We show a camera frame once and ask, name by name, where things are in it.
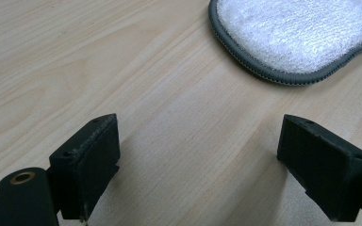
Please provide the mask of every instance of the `gray fabric edge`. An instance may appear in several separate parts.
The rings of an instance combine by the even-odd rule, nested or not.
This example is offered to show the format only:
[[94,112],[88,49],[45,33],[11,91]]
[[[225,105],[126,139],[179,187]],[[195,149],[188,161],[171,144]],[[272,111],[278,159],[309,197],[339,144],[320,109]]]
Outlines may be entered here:
[[218,0],[211,0],[208,6],[208,17],[211,26],[216,34],[217,38],[225,46],[228,52],[239,61],[248,70],[256,75],[270,80],[272,82],[281,83],[285,85],[304,86],[313,83],[320,82],[335,73],[337,70],[345,66],[354,57],[362,53],[362,44],[343,55],[341,58],[333,61],[325,67],[312,72],[312,73],[285,73],[279,70],[273,69],[258,59],[251,56],[249,53],[241,49],[236,41],[227,33],[222,26],[218,14],[217,14],[217,2]]

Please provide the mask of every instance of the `white cloth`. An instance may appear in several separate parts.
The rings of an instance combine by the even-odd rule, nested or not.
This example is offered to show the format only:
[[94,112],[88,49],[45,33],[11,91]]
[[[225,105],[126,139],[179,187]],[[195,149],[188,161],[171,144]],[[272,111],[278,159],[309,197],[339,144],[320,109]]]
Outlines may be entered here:
[[362,43],[362,0],[219,0],[232,39],[266,66],[312,73]]

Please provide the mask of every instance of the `black jaw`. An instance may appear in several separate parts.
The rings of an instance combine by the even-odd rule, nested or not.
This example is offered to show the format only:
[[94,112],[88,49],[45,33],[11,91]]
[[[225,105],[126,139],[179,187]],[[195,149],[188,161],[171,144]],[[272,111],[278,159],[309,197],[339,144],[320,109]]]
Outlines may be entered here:
[[87,220],[118,171],[115,114],[88,122],[50,157],[51,167],[21,169],[0,182],[0,225],[58,225]]
[[362,208],[362,150],[313,121],[286,115],[277,158],[333,221]]

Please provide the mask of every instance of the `wooden surface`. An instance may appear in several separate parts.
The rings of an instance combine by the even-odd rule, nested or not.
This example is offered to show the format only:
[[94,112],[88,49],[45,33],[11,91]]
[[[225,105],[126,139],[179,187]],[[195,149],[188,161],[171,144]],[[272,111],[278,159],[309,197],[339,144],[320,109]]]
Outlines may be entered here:
[[47,169],[115,112],[121,169],[90,225],[339,225],[275,154],[287,113],[362,149],[362,55],[319,84],[274,85],[230,57],[207,5],[0,1],[0,180]]

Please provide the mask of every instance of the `screw hole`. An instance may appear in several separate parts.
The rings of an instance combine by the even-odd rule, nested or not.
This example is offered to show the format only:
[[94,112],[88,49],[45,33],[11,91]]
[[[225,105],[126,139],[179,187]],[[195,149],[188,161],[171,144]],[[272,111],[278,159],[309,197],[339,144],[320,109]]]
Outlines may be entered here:
[[63,155],[68,157],[68,156],[72,155],[72,153],[73,153],[72,151],[66,151],[63,153]]
[[358,159],[362,159],[362,155],[359,154],[359,153],[355,154],[354,157],[355,157],[355,158],[358,158]]
[[31,181],[35,177],[35,172],[27,171],[22,172],[11,178],[10,183],[13,185],[21,185],[28,181]]

